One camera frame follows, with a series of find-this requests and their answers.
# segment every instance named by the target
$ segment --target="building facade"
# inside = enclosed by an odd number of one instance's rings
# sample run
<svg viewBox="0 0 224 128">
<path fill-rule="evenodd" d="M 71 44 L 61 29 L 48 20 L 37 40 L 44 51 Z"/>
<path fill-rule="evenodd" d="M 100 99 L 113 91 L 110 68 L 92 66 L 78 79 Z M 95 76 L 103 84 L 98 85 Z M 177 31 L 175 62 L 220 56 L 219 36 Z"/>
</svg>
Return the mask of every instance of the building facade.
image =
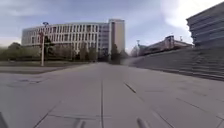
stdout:
<svg viewBox="0 0 224 128">
<path fill-rule="evenodd" d="M 22 45 L 40 47 L 40 32 L 55 44 L 56 51 L 67 48 L 79 52 L 82 43 L 96 48 L 99 55 L 110 54 L 112 43 L 118 51 L 125 49 L 125 22 L 110 19 L 108 23 L 67 23 L 27 28 L 22 31 Z"/>
<path fill-rule="evenodd" d="M 148 55 L 152 53 L 157 52 L 163 52 L 166 50 L 176 50 L 176 49 L 184 49 L 184 48 L 192 48 L 191 44 L 188 44 L 186 42 L 183 42 L 182 40 L 175 40 L 174 36 L 167 36 L 163 41 L 160 41 L 158 43 L 144 46 L 138 44 L 133 48 L 131 51 L 131 56 L 142 56 L 142 55 Z"/>
<path fill-rule="evenodd" d="M 187 21 L 196 47 L 224 46 L 224 2 Z"/>
</svg>

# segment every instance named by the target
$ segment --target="grass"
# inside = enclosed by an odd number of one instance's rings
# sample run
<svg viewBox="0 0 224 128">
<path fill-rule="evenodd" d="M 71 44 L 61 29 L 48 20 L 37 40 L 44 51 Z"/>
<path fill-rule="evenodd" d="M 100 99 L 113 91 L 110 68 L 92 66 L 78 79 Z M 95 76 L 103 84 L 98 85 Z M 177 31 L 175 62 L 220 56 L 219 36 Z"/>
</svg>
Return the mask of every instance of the grass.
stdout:
<svg viewBox="0 0 224 128">
<path fill-rule="evenodd" d="M 83 64 L 88 64 L 88 62 L 45 61 L 44 67 L 67 67 Z M 0 66 L 41 67 L 41 63 L 40 61 L 0 61 Z"/>
<path fill-rule="evenodd" d="M 88 64 L 88 62 L 47 61 L 45 66 L 41 67 L 38 61 L 0 61 L 0 73 L 41 74 L 83 64 Z"/>
</svg>

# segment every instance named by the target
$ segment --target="sky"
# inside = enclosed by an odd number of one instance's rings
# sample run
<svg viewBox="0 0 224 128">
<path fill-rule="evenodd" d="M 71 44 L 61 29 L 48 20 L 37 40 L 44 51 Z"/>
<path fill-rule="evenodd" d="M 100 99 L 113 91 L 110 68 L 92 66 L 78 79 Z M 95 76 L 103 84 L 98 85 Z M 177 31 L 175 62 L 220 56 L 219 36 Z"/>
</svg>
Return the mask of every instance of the sky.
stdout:
<svg viewBox="0 0 224 128">
<path fill-rule="evenodd" d="M 186 19 L 223 0 L 1 0 L 0 46 L 21 42 L 23 28 L 124 19 L 126 50 L 174 35 L 192 43 Z"/>
</svg>

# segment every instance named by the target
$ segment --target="road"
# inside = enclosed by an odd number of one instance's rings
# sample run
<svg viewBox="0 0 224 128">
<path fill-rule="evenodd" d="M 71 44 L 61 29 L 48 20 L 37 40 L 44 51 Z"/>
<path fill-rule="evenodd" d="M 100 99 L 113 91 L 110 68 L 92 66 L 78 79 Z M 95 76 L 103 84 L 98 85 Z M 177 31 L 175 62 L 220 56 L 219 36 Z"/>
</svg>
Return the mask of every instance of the road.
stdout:
<svg viewBox="0 0 224 128">
<path fill-rule="evenodd" d="M 0 81 L 9 128 L 224 127 L 220 81 L 105 63 Z"/>
</svg>

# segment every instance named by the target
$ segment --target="street lamp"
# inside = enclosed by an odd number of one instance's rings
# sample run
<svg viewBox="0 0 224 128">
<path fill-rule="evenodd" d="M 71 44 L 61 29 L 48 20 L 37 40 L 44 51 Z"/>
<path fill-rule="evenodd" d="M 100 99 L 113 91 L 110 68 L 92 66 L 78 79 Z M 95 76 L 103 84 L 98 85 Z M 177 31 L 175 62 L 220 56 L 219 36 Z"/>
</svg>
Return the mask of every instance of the street lamp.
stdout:
<svg viewBox="0 0 224 128">
<path fill-rule="evenodd" d="M 48 22 L 43 22 L 43 25 L 45 27 L 45 33 L 44 33 L 44 38 L 43 38 L 43 43 L 42 43 L 42 49 L 41 49 L 41 66 L 44 66 L 44 41 L 45 41 L 45 35 L 47 35 L 47 25 L 49 25 Z"/>
</svg>

